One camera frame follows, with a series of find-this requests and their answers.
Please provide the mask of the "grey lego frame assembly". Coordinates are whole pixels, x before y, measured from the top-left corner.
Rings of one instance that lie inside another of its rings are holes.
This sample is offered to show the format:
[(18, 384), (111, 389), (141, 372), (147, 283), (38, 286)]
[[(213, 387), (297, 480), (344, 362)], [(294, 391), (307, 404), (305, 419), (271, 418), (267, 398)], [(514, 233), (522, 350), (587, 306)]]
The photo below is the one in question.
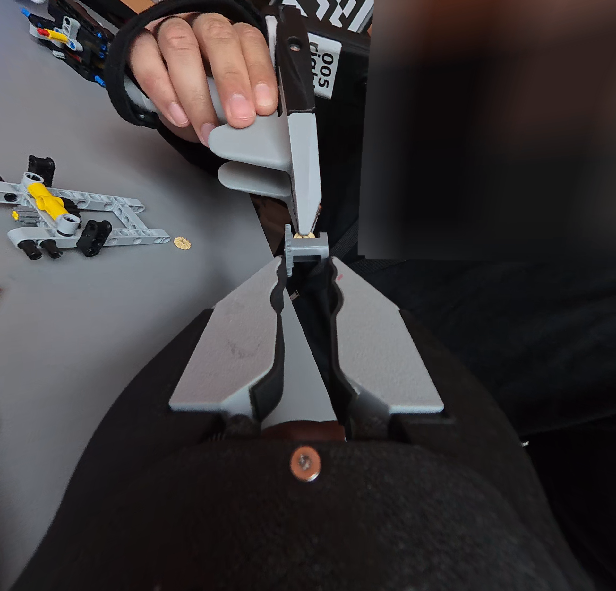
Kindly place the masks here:
[(55, 161), (30, 155), (18, 182), (1, 180), (1, 204), (11, 207), (16, 227), (7, 233), (11, 244), (30, 260), (47, 253), (58, 259), (65, 249), (95, 257), (104, 247), (159, 245), (171, 241), (161, 229), (150, 229), (135, 199), (52, 186)]

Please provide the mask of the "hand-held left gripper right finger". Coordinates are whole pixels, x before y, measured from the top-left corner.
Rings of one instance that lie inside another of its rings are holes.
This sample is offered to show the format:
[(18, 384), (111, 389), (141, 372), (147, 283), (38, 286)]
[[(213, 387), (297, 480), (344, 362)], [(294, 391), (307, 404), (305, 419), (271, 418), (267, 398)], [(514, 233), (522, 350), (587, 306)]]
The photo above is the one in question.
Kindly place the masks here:
[(331, 271), (329, 395), (343, 421), (435, 415), (443, 401), (400, 308), (337, 257)]

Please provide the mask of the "grey lego gear housing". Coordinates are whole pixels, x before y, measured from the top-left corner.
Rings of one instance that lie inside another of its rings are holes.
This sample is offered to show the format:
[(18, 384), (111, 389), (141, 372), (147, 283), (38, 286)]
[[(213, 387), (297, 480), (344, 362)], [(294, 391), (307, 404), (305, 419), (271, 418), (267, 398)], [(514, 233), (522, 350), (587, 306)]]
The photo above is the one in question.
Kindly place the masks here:
[(328, 258), (329, 242), (328, 234), (321, 232), (315, 239), (294, 239), (291, 225), (285, 225), (284, 258), (287, 277), (291, 277), (293, 266), (299, 262), (317, 261)]

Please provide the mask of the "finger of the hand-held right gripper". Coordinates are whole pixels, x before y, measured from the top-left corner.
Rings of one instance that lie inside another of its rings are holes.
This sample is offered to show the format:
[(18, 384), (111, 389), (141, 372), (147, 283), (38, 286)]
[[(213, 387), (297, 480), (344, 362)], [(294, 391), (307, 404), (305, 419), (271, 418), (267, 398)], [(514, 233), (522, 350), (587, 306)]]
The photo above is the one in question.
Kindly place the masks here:
[(219, 126), (209, 137), (212, 153), (235, 161), (285, 171), (291, 182), (289, 208), (297, 233), (313, 232), (321, 202), (315, 115), (296, 112), (257, 117), (244, 129)]
[(292, 207), (291, 182), (285, 171), (230, 161), (218, 170), (220, 183), (232, 190), (264, 196)]

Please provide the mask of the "person's right hand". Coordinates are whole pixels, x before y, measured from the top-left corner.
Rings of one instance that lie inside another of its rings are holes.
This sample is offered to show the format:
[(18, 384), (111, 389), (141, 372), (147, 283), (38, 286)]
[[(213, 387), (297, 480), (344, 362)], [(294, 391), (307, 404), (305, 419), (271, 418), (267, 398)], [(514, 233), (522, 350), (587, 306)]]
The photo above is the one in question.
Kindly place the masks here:
[(219, 125), (208, 77), (226, 121), (245, 128), (278, 107), (266, 38), (254, 26), (219, 13), (179, 13), (148, 24), (133, 41), (127, 65), (175, 135), (208, 146)]

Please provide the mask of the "person's black clothing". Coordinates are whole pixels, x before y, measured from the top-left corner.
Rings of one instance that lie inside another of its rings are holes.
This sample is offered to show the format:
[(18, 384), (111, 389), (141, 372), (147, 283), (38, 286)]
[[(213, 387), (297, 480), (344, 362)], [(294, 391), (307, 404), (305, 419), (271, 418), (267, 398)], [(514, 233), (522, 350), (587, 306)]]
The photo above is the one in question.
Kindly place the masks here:
[(487, 388), (598, 590), (615, 590), (615, 261), (346, 259)]

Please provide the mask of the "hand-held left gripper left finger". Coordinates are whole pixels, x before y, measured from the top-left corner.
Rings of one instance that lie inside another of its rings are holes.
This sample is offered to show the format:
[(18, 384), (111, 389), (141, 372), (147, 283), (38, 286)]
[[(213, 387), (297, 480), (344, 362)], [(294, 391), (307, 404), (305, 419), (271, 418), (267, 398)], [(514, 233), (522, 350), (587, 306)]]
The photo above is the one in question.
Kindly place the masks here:
[(287, 280), (278, 256), (220, 300), (169, 400), (173, 411), (263, 421), (281, 401)]

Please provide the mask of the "black lego chassis assembly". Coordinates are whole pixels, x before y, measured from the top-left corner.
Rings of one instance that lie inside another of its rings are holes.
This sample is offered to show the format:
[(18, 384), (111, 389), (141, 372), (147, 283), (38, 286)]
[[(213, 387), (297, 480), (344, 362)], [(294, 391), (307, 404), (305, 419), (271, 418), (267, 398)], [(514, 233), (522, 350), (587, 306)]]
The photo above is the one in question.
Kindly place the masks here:
[(30, 0), (46, 5), (49, 17), (23, 8), (30, 34), (87, 81), (106, 87), (104, 67), (113, 34), (73, 0)]

